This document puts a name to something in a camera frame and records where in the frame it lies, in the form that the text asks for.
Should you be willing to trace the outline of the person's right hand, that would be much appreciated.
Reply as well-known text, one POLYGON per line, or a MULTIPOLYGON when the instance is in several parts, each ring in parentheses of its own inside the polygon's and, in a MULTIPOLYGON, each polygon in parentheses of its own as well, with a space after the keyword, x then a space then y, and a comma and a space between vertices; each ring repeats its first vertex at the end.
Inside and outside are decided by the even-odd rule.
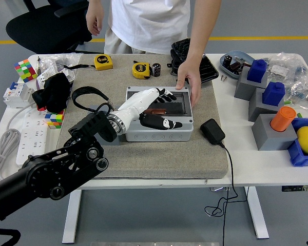
POLYGON ((98 36, 102 30, 102 22, 103 22, 104 13, 95 11, 86 13, 86 23, 88 31, 94 35, 98 36))

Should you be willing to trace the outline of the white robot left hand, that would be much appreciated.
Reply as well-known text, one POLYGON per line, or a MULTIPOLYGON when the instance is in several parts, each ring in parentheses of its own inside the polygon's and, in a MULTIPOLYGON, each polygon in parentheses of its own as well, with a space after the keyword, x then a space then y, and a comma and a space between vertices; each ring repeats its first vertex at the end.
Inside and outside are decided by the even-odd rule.
POLYGON ((132 95, 110 117, 119 126, 118 134, 124 134, 130 127, 132 121, 139 120, 144 127, 157 130, 170 130, 181 128, 181 122, 175 122, 157 115, 144 113, 145 110, 154 102, 171 102, 177 98, 164 88, 150 88, 132 95))

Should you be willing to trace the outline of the person's left hand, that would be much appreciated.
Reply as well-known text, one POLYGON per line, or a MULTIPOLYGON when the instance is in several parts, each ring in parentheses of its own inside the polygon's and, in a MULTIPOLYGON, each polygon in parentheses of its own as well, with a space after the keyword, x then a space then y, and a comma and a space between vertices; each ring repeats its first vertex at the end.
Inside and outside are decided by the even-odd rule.
POLYGON ((186 79, 188 79, 191 88, 190 103, 192 107, 194 107, 201 98, 200 62, 200 57, 188 57, 178 68, 176 89, 182 89, 186 79))

